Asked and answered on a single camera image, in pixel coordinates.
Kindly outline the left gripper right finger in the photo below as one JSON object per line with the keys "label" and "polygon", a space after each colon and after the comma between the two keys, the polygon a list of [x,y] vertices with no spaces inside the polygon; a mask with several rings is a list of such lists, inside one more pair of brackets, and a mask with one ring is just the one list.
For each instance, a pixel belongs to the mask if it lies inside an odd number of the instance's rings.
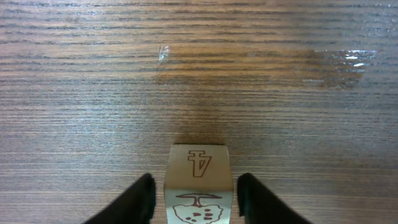
{"label": "left gripper right finger", "polygon": [[310,224],[251,173],[238,178],[239,216],[247,224]]}

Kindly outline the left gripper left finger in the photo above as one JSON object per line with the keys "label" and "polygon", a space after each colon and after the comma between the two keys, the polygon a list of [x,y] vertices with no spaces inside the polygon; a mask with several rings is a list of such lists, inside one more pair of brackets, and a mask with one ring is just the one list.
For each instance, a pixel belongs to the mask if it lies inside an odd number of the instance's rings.
{"label": "left gripper left finger", "polygon": [[84,224],[149,224],[155,205],[155,179],[146,173]]}

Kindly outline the white block number four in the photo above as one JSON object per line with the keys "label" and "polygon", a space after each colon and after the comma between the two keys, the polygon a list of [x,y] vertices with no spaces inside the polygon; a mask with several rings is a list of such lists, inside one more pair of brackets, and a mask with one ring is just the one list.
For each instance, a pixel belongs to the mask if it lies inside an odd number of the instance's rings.
{"label": "white block number four", "polygon": [[233,197],[226,146],[171,147],[164,182],[168,224],[229,224]]}

